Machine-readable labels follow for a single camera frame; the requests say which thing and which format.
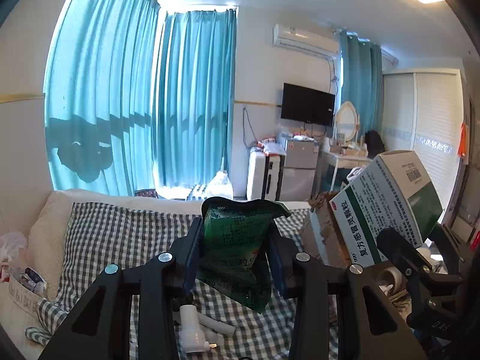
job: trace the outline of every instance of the air conditioner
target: air conditioner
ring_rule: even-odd
[[[336,58],[339,52],[335,40],[281,24],[273,28],[273,44],[326,59]]]

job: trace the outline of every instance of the white wall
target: white wall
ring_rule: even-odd
[[[43,92],[64,2],[20,0],[0,27],[0,96]],[[0,233],[28,232],[52,190],[43,126],[42,100],[0,104]]]
[[[320,91],[335,93],[330,85],[330,68],[324,59],[273,46],[275,24],[294,26],[324,36],[333,37],[325,29],[298,15],[252,7],[238,10],[237,53],[235,67],[235,100],[282,104],[284,83],[291,83]],[[233,120],[233,149],[230,180],[234,195],[246,195],[248,152],[243,144],[242,114],[246,108],[256,138],[273,137],[280,123],[289,130],[299,131],[303,123],[280,119],[280,108],[249,104],[235,104]],[[245,121],[246,143],[254,138]],[[322,135],[323,127],[316,126],[314,134]]]

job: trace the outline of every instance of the metal screw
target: metal screw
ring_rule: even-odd
[[[115,265],[115,264],[110,264],[105,267],[105,273],[108,275],[112,275],[118,270],[119,270],[118,265]]]
[[[297,258],[298,261],[303,261],[304,263],[309,261],[310,259],[310,255],[308,253],[305,253],[304,251],[301,253],[297,253],[295,257]]]
[[[159,261],[162,261],[163,263],[167,263],[167,262],[170,261],[172,258],[173,258],[172,254],[166,252],[166,253],[160,254],[159,257],[158,257],[158,260],[159,260]]]
[[[363,267],[359,264],[352,264],[350,266],[350,272],[356,275],[360,275],[363,272]]]

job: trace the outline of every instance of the ceiling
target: ceiling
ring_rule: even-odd
[[[177,0],[185,4],[234,3],[285,10],[319,25],[357,32],[398,59],[461,57],[477,59],[475,48],[446,2],[417,0]]]

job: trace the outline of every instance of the mini refrigerator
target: mini refrigerator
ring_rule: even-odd
[[[315,140],[285,139],[286,151],[281,169],[280,200],[282,202],[305,201],[311,197],[319,152]]]

